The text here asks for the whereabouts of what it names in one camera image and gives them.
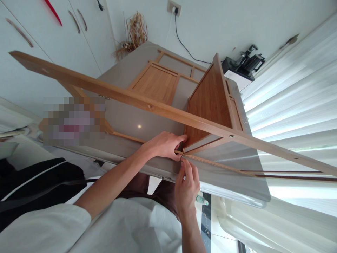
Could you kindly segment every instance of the cabinet handle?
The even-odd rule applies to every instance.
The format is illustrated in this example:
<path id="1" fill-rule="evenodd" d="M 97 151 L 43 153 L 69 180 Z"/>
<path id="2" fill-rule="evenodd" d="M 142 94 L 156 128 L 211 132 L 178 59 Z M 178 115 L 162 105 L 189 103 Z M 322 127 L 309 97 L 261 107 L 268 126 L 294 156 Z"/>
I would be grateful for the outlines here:
<path id="1" fill-rule="evenodd" d="M 85 31 L 87 31 L 87 30 L 88 30 L 88 28 L 87 28 L 87 23 L 85 22 L 84 17 L 83 17 L 83 15 L 82 15 L 82 13 L 80 12 L 80 10 L 77 9 L 77 11 L 78 11 L 78 13 L 80 14 L 81 18 L 83 19 L 83 22 L 84 22 L 84 25 L 85 25 Z"/>
<path id="2" fill-rule="evenodd" d="M 28 44 L 31 46 L 31 47 L 34 47 L 33 44 L 31 43 L 31 41 L 29 40 L 29 38 L 27 38 L 27 36 L 20 30 L 19 27 L 17 27 L 12 21 L 10 21 L 8 18 L 6 18 L 6 21 L 8 23 L 10 23 L 20 34 L 21 36 L 28 42 Z"/>
<path id="3" fill-rule="evenodd" d="M 73 20 L 74 20 L 74 22 L 75 22 L 75 24 L 76 24 L 76 26 L 77 26 L 77 31 L 78 31 L 78 33 L 80 33 L 80 27 L 78 26 L 78 23 L 77 23 L 77 21 L 76 21 L 74 15 L 71 13 L 71 11 L 68 10 L 68 12 L 69 12 L 70 16 L 73 18 Z"/>

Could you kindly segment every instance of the pixelated blur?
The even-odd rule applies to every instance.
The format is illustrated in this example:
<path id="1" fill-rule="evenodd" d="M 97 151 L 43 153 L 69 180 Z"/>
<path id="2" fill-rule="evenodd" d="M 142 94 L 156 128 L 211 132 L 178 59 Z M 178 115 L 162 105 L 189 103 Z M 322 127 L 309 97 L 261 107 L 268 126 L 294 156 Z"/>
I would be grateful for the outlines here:
<path id="1" fill-rule="evenodd" d="M 44 98 L 44 145 L 87 146 L 104 139 L 103 97 Z"/>

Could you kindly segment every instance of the white shirt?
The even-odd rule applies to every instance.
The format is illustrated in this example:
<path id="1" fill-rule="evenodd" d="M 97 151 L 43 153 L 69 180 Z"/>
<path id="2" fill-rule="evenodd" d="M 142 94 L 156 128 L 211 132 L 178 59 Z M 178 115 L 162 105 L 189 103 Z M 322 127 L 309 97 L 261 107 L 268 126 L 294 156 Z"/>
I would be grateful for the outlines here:
<path id="1" fill-rule="evenodd" d="M 17 218 L 0 233 L 0 252 L 182 252 L 181 223 L 146 198 L 116 199 L 93 221 L 59 204 Z"/>

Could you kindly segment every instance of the black strap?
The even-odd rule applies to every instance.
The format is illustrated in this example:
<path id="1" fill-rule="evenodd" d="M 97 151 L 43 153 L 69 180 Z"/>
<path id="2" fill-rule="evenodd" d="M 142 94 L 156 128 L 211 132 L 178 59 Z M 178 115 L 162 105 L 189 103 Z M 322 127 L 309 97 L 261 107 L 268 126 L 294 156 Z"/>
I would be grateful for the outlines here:
<path id="1" fill-rule="evenodd" d="M 65 181 L 59 184 L 56 184 L 54 186 L 51 186 L 49 188 L 47 188 L 44 191 L 41 191 L 39 193 L 36 193 L 34 195 L 31 196 L 27 196 L 27 197 L 23 197 L 20 199 L 14 199 L 14 200 L 6 200 L 6 201 L 1 201 L 0 202 L 0 213 L 13 209 L 13 208 L 17 208 L 19 206 L 23 206 L 29 202 L 32 202 L 33 200 L 36 200 L 40 197 L 42 197 L 43 195 L 46 195 L 47 193 L 49 193 L 50 191 L 52 191 L 53 189 L 55 189 L 56 187 L 64 184 L 64 185 L 76 185 L 76 184 L 84 184 L 84 183 L 90 183 L 90 182 L 95 182 L 97 181 L 97 179 L 84 179 L 84 180 L 72 180 L 72 181 Z"/>

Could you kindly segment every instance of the red object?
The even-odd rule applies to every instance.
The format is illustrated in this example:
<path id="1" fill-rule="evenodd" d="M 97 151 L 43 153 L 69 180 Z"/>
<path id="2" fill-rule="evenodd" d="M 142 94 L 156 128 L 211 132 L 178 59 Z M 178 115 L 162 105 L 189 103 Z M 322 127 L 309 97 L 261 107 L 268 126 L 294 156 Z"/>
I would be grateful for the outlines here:
<path id="1" fill-rule="evenodd" d="M 61 20 L 60 20 L 59 16 L 57 15 L 57 13 L 56 13 L 54 7 L 52 6 L 52 4 L 48 0 L 45 0 L 45 2 L 49 6 L 49 8 L 52 10 L 52 12 L 54 13 L 55 17 L 57 18 L 57 20 L 60 22 L 60 25 L 62 26 Z"/>

